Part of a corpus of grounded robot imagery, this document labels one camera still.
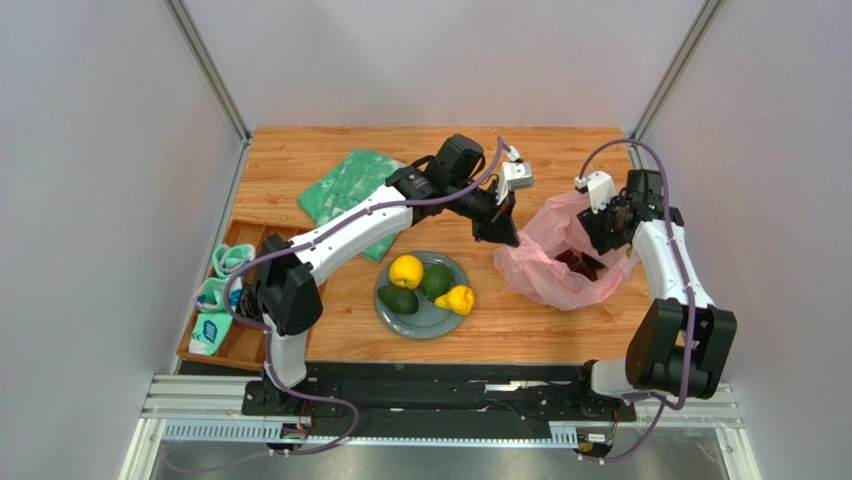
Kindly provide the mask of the dark red grape bunch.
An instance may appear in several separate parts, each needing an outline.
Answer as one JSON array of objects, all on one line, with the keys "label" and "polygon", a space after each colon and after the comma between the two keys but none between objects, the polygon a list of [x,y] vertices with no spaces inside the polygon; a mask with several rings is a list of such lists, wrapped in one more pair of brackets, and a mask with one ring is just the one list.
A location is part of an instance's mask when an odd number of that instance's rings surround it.
[{"label": "dark red grape bunch", "polygon": [[592,282],[597,281],[599,275],[606,269],[603,263],[592,256],[572,249],[563,251],[555,259],[564,263],[570,271],[580,274]]}]

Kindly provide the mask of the pink plastic bag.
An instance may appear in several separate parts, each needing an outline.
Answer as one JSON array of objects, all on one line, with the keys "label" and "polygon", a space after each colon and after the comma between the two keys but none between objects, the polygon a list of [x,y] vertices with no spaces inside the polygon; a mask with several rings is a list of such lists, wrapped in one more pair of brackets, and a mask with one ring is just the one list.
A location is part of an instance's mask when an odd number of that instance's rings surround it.
[{"label": "pink plastic bag", "polygon": [[[578,219],[588,207],[588,196],[576,191],[551,197],[518,232],[519,246],[495,250],[495,266],[509,290],[533,302],[571,311],[606,300],[631,278],[640,263],[638,254],[630,245],[598,253]],[[566,251],[602,264],[597,279],[559,261],[557,256]]]}]

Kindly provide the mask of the yellow fake fruit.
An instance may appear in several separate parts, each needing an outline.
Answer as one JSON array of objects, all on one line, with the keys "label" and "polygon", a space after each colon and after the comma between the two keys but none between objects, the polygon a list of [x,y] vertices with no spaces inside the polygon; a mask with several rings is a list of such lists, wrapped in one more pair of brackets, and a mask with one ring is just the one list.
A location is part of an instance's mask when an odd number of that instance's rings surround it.
[{"label": "yellow fake fruit", "polygon": [[476,302],[475,293],[466,285],[457,285],[434,300],[438,308],[451,311],[457,315],[469,315]]}]

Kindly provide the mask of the green lime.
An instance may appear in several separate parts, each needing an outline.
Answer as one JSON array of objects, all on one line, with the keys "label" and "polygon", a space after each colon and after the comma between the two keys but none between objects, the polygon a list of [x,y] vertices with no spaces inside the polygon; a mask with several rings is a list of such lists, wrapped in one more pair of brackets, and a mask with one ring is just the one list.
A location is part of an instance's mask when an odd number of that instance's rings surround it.
[{"label": "green lime", "polygon": [[450,289],[453,281],[453,271],[443,263],[436,263],[425,269],[419,290],[425,298],[434,301]]}]

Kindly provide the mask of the yellow lemon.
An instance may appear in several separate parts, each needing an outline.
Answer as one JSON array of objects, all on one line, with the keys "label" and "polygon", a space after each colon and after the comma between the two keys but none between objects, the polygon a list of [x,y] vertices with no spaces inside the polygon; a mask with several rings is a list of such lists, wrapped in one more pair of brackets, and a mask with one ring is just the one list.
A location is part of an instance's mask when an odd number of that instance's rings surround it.
[{"label": "yellow lemon", "polygon": [[407,290],[417,289],[424,277],[422,261],[414,255],[397,257],[389,266],[388,278],[392,285]]}]

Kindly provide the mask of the dark green avocado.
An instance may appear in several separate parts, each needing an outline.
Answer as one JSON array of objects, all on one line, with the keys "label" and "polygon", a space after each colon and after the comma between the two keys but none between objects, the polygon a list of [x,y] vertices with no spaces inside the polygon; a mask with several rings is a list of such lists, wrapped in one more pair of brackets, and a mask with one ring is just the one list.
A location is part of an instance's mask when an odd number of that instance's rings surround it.
[{"label": "dark green avocado", "polygon": [[412,315],[419,310],[418,297],[406,288],[389,284],[380,287],[377,294],[381,302],[395,314]]}]

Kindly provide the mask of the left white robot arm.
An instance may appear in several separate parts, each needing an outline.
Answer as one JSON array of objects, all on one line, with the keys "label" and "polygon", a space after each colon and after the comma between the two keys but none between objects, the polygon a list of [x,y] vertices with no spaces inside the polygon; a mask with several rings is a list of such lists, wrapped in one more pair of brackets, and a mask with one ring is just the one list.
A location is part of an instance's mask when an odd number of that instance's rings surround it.
[{"label": "left white robot arm", "polygon": [[477,142],[455,134],[328,223],[288,241],[270,236],[254,277],[268,330],[266,376],[280,390],[306,378],[308,331],[323,314],[319,288],[367,247],[444,210],[469,219],[475,240],[516,247],[515,193],[532,185],[532,167],[515,147],[500,142],[486,163]]}]

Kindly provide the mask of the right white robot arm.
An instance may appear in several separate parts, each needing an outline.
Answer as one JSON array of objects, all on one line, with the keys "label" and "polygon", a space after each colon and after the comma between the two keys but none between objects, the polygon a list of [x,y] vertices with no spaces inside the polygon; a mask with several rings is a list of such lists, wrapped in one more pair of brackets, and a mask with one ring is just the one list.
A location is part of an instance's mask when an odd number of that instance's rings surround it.
[{"label": "right white robot arm", "polygon": [[629,247],[646,274],[651,305],[625,356],[589,364],[591,391],[633,401],[656,398],[680,409],[688,398],[709,399],[721,381],[737,320],[704,290],[686,246],[684,222],[671,206],[666,175],[638,169],[617,189],[595,171],[574,180],[589,205],[580,225],[599,254]]}]

